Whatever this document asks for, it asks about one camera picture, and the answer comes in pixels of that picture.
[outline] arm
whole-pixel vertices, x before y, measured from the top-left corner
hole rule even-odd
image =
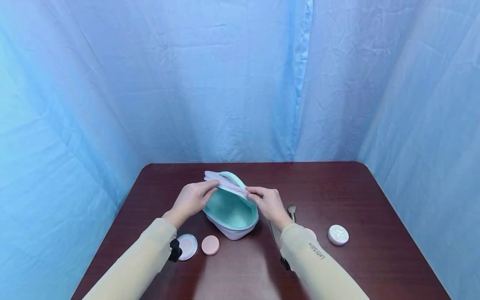
[[[186,185],[172,209],[153,221],[84,300],[138,300],[170,257],[177,229],[205,207],[218,184],[210,180]]]
[[[368,299],[352,277],[305,228],[290,219],[277,190],[261,187],[249,187],[247,190],[250,192],[248,198],[282,232],[280,252],[292,271],[307,284],[315,299]]]
[[[113,264],[84,300],[139,299],[170,256],[170,241],[177,229],[158,218]]]
[[[315,299],[365,299],[359,285],[308,233],[298,224],[282,231],[282,256],[308,286]]]

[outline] blue fabric backdrop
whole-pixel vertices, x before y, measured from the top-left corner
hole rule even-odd
[[[359,157],[453,299],[480,295],[479,12],[422,7]]]
[[[358,159],[450,295],[474,299],[479,11],[0,1],[2,296],[68,298],[148,163]]]

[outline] brush bristles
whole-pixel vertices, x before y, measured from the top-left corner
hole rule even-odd
[[[288,209],[289,213],[294,214],[295,211],[297,210],[297,206],[296,205],[290,205],[287,209]]]

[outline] white compact with star logo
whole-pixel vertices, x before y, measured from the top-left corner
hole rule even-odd
[[[328,239],[337,246],[343,246],[348,242],[348,232],[340,225],[332,225],[328,230]]]

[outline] hand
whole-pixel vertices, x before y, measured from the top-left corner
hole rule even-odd
[[[177,229],[191,216],[201,211],[217,190],[218,180],[190,183],[183,187],[175,203],[162,218],[169,221]]]
[[[278,230],[293,223],[283,207],[282,199],[277,190],[270,190],[261,187],[247,187],[248,198],[257,204],[262,215],[271,221]]]

